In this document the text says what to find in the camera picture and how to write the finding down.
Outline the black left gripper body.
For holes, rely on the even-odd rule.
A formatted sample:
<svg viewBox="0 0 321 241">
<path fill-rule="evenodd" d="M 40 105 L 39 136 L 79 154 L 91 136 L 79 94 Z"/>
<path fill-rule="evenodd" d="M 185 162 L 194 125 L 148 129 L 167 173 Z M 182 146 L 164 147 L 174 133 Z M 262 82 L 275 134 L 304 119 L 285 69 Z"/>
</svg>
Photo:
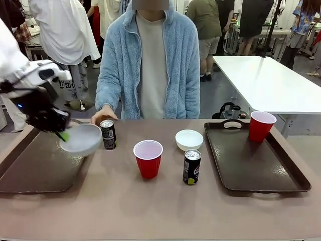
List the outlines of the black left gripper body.
<svg viewBox="0 0 321 241">
<path fill-rule="evenodd" d="M 51 84 L 30 89 L 25 95 L 27 123 L 44 132 L 62 130 L 62 118 L 54 105 L 58 94 Z"/>
</svg>

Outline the person's right hand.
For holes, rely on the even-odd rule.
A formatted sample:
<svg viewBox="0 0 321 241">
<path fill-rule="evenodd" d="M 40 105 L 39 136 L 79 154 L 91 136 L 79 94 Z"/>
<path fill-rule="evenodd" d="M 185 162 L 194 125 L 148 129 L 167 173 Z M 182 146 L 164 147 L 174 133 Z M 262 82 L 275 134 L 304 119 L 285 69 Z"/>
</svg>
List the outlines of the person's right hand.
<svg viewBox="0 0 321 241">
<path fill-rule="evenodd" d="M 110 105 L 106 104 L 91 118 L 91 123 L 97 126 L 100 126 L 100 123 L 104 120 L 112 119 L 118 120 L 118 117 L 114 113 Z"/>
</svg>

